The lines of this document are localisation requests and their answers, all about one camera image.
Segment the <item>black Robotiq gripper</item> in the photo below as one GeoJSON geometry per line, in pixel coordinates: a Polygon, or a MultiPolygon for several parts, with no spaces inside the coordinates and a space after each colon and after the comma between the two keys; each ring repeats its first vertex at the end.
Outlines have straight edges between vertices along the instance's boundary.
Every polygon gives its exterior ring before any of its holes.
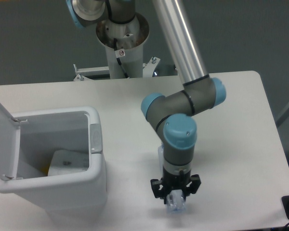
{"type": "Polygon", "coordinates": [[[201,185],[201,180],[198,174],[191,175],[191,170],[180,169],[173,174],[163,167],[162,178],[151,179],[150,183],[154,197],[162,199],[166,204],[167,196],[174,190],[182,191],[183,200],[186,200],[190,194],[195,194],[201,185]]]}

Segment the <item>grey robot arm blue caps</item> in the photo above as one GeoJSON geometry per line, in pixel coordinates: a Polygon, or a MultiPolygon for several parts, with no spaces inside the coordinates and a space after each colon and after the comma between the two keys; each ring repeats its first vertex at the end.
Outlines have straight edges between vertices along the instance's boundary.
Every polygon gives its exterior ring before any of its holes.
{"type": "MultiPolygon", "coordinates": [[[[135,1],[68,0],[66,4],[77,27],[96,25],[112,79],[144,76],[143,45],[149,25],[136,11],[135,1]]],[[[200,177],[191,174],[197,139],[193,116],[224,102],[226,90],[205,69],[182,1],[155,0],[153,5],[183,90],[170,96],[152,93],[141,103],[142,113],[162,142],[162,178],[150,183],[156,198],[167,206],[179,206],[201,184],[200,177]]]]}

